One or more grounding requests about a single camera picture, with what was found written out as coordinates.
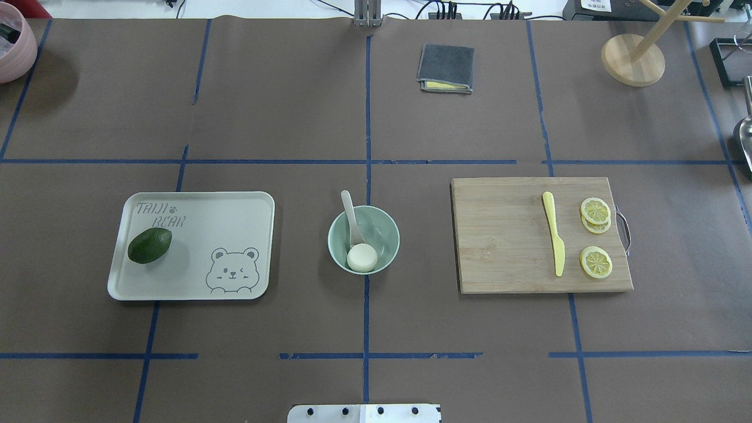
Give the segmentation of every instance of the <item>white spoon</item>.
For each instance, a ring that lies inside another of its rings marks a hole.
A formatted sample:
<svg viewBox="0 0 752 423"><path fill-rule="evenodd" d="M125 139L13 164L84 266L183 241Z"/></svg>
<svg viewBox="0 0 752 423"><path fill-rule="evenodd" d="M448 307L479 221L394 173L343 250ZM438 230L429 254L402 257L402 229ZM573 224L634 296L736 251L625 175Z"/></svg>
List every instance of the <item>white spoon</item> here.
<svg viewBox="0 0 752 423"><path fill-rule="evenodd" d="M350 225L350 250L347 252L347 265L355 272L370 272L376 267L378 254L361 235L358 229L358 223L355 221L355 208L353 199L350 197L350 191L344 190L342 195L342 205L344 213L347 215L347 222Z"/></svg>

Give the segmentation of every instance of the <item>tray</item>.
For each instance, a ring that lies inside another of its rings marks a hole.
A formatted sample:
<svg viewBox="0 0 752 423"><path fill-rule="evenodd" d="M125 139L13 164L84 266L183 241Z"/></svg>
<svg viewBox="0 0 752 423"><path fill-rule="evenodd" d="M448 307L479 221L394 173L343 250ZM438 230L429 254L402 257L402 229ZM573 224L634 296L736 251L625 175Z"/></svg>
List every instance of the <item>tray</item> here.
<svg viewBox="0 0 752 423"><path fill-rule="evenodd" d="M752 56L744 51L738 50L733 38L715 38L710 43L710 52L713 56L713 62L715 68L718 70L718 77L721 84L728 87L742 87L744 85L743 80L750 74L750 64L752 64ZM726 60L723 58L734 51Z"/></svg>
<svg viewBox="0 0 752 423"><path fill-rule="evenodd" d="M556 203L556 224L566 246L564 272L553 268L545 191ZM580 204L598 197L611 207L611 229L588 232ZM463 294L631 291L632 277L617 230L607 178L459 178L452 180L459 286ZM604 279L580 265L583 248L608 252L614 268Z"/></svg>
<svg viewBox="0 0 752 423"><path fill-rule="evenodd" d="M172 231L170 248L134 263L128 244L150 227ZM108 292L115 300L258 298L273 229L274 199L264 192L136 193L123 206Z"/></svg>

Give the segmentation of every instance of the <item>cutting board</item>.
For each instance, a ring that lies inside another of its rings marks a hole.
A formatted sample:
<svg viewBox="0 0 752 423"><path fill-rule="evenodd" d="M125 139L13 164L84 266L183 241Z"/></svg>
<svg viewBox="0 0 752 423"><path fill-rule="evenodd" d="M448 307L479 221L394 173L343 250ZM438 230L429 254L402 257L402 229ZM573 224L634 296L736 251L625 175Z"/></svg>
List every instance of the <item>cutting board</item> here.
<svg viewBox="0 0 752 423"><path fill-rule="evenodd" d="M452 208L459 286L463 294L631 291L632 276L617 230L608 178L457 178ZM548 220L541 195L553 194L556 223L566 247L564 271L553 268ZM598 197L611 207L611 228L583 227L580 204ZM588 276L583 248L595 245L611 257L607 278Z"/></svg>

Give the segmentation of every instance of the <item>brown table surface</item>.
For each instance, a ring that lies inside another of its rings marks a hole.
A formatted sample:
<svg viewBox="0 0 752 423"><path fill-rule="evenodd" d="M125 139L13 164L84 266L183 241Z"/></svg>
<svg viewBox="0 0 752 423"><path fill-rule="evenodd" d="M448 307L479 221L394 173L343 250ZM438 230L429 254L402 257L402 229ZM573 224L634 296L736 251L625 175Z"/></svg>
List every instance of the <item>brown table surface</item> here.
<svg viewBox="0 0 752 423"><path fill-rule="evenodd" d="M646 23L33 21L0 86L0 421L749 422L747 111L708 49L736 26L674 24L636 89L600 49ZM473 94L420 92L425 43L475 48ZM635 290L460 294L449 183L481 176L607 176ZM342 189L402 234L371 278L326 248ZM274 197L262 297L108 296L123 203L175 190Z"/></svg>

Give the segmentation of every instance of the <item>wooden rod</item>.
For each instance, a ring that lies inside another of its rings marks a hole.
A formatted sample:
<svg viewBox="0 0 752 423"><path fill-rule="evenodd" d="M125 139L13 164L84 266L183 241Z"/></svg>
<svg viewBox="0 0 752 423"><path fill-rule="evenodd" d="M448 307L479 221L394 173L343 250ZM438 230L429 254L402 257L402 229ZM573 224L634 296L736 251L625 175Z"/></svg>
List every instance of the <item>wooden rod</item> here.
<svg viewBox="0 0 752 423"><path fill-rule="evenodd" d="M674 2L674 4L669 8L666 14L661 16L660 20L658 20L658 22L653 26L653 28L645 36L645 38L640 41L640 44L637 44L637 47L632 50L630 54L632 61L635 61L642 57L647 49L655 44L658 38L660 38L660 36L663 35L664 32L666 32L666 30L671 26L672 23L674 23L676 18L679 17L681 12L683 12L691 2L692 0L676 0L676 2Z"/></svg>
<svg viewBox="0 0 752 423"><path fill-rule="evenodd" d="M646 8L659 14L660 16L663 16L666 14L666 11L664 11L662 8L659 8L655 3L651 2L650 0L640 0L640 3L645 5ZM676 20L686 20L689 22L713 22L713 23L726 22L726 20L722 17L684 16L684 15L677 16Z"/></svg>

